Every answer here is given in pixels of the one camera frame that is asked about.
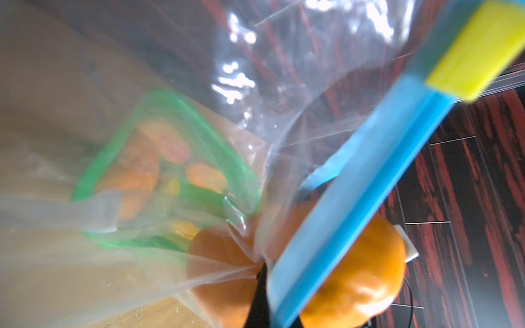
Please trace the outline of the orange mango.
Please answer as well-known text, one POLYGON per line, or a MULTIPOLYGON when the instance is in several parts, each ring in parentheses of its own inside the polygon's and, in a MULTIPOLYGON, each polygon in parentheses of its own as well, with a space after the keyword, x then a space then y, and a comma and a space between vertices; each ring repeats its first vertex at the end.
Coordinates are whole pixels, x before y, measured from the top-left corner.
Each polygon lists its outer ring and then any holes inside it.
MULTIPOLYGON (((315 201, 272 204, 247 223, 246 235, 222 224, 191 240, 190 278, 235 268, 237 273, 193 288, 200 307, 223 327, 244 327, 263 265, 277 260, 315 201)), ((296 327, 360 327, 383 313, 403 285, 406 246, 383 215, 369 221, 295 321, 296 327)))

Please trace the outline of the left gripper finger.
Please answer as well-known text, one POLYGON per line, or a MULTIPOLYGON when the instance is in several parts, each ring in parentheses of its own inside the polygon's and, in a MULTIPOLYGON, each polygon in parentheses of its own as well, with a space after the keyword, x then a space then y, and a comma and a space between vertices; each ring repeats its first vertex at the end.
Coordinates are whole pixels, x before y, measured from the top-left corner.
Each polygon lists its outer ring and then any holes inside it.
POLYGON ((270 328, 266 265, 263 265, 260 273, 257 275, 256 292, 244 328, 270 328))

